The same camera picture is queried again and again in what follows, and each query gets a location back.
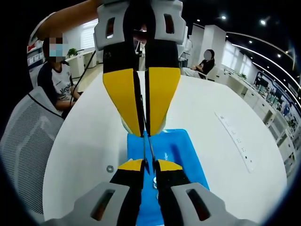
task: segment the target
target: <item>gray gripper housing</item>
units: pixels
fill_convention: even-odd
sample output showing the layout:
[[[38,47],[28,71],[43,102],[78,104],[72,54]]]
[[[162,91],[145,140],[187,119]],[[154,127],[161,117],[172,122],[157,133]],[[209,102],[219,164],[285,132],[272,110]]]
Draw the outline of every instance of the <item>gray gripper housing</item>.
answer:
[[[102,182],[90,192],[76,200],[74,209],[61,219],[51,219],[42,226],[116,226],[122,203],[129,187],[108,182]],[[195,190],[209,212],[209,217],[201,221],[197,211],[188,196]],[[226,211],[225,203],[219,197],[208,191],[199,183],[172,187],[179,204],[184,226],[256,226],[246,219],[237,219]],[[92,218],[95,208],[107,193],[113,193],[100,221]]]
[[[225,202],[199,183],[171,187],[180,207],[185,226],[256,226],[253,221],[237,219],[226,211]],[[194,190],[209,217],[201,221],[188,193]]]
[[[123,19],[128,7],[128,1],[106,0],[97,8],[98,24],[94,28],[95,47],[98,51],[105,46],[124,42]],[[183,3],[179,0],[153,0],[152,9],[156,19],[155,39],[170,40],[182,44],[185,35],[186,22],[181,17]],[[174,23],[174,33],[166,33],[164,15],[170,15]],[[107,38],[106,29],[108,21],[114,20],[113,37]]]
[[[128,186],[101,182],[87,194],[77,199],[72,212],[61,219],[51,219],[42,226],[116,226],[122,203],[129,190]],[[92,214],[107,193],[113,193],[100,221]]]

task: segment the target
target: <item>face mask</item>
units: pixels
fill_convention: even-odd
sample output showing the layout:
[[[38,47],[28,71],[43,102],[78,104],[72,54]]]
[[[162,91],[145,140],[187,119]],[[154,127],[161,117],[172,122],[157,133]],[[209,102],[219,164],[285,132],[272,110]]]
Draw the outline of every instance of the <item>face mask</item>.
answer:
[[[66,57],[68,52],[67,44],[50,44],[49,56],[50,57]]]

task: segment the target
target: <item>white ruler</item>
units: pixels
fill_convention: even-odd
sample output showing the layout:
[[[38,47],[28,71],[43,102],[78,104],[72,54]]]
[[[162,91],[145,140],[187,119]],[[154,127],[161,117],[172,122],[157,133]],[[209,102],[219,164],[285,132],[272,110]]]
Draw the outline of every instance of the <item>white ruler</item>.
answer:
[[[241,157],[243,158],[243,161],[245,162],[245,165],[246,165],[249,173],[251,173],[253,171],[253,160],[252,160],[250,154],[248,153],[242,139],[239,137],[239,134],[235,131],[233,126],[231,126],[229,121],[224,116],[222,116],[218,113],[215,113],[215,115],[221,121],[221,123],[223,124],[223,126],[225,127],[227,132],[229,133],[230,137],[234,141],[236,147],[239,150]]]

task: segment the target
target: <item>desk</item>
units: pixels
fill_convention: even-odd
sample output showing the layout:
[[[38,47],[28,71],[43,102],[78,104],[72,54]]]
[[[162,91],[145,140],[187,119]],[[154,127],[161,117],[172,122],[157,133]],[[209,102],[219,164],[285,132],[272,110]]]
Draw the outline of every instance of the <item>desk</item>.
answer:
[[[217,82],[228,86],[243,98],[267,127],[273,122],[277,112],[276,109],[269,105],[250,83],[236,74],[229,74],[224,71],[219,71],[219,74]]]
[[[139,72],[144,96],[144,76]],[[253,156],[249,173],[216,113],[226,116]],[[261,221],[286,188],[282,157],[255,112],[227,86],[181,76],[166,118],[166,129],[187,130],[210,190],[238,218]],[[45,220],[60,218],[74,202],[127,160],[127,132],[97,76],[63,123],[52,147],[43,185]]]
[[[92,56],[94,51],[85,52],[82,54],[78,54],[77,56],[70,57],[66,59],[66,62],[69,63],[70,71],[71,71],[71,77],[78,78],[80,77],[84,70],[85,66],[89,63],[89,60]],[[89,68],[96,66],[96,54],[92,58],[92,61],[89,65]]]

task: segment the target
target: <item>blue mat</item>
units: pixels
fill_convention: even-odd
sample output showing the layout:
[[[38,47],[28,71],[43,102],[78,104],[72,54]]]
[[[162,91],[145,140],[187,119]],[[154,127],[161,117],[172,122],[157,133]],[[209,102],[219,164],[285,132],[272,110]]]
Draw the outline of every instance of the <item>blue mat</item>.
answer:
[[[190,180],[198,182],[209,190],[202,166],[198,160],[188,133],[184,129],[167,129],[151,137],[151,143],[156,159],[163,159],[181,165]],[[153,188],[152,156],[149,143],[146,142],[146,157],[149,161],[150,175],[144,171],[144,184],[142,202],[140,205],[137,226],[163,225],[163,218],[156,195],[158,191]],[[143,138],[133,134],[127,136],[127,158],[143,159]]]

